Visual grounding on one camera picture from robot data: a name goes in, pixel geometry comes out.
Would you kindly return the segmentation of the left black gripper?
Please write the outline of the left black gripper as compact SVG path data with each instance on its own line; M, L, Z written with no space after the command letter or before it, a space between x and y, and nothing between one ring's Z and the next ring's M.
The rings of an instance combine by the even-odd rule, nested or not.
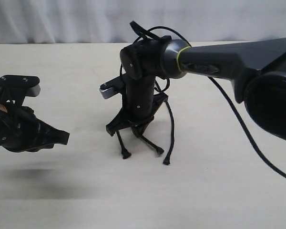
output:
M5 131L0 146L11 152L38 152L55 144L67 145L70 134L38 119L34 110L14 104L0 105L0 121Z

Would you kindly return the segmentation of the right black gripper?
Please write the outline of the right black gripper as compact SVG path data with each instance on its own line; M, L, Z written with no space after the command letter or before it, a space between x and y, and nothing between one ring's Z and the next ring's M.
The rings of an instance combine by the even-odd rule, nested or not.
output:
M122 90L122 108L116 117L106 125L110 136L122 129L131 128L139 139L146 139L143 135L147 126L154 120L154 115L160 106L168 100L164 92L154 94L155 77L146 76L133 80L127 74L122 74L124 88Z

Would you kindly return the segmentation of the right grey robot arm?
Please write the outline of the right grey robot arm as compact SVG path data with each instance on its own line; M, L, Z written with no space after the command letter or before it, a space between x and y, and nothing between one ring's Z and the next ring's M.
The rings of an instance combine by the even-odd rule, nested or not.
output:
M187 73L231 82L235 101L252 120L286 140L286 38L209 46L181 39L143 39L120 51L125 73L102 85L104 98L124 96L123 107L106 126L110 135L153 119L162 99L154 95L156 77L180 79Z

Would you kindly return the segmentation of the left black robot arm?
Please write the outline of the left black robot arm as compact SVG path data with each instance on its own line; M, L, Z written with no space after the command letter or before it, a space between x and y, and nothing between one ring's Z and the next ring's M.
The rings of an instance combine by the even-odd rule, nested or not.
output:
M0 104L0 146L13 153L67 145L70 134L38 119L34 110L12 103Z

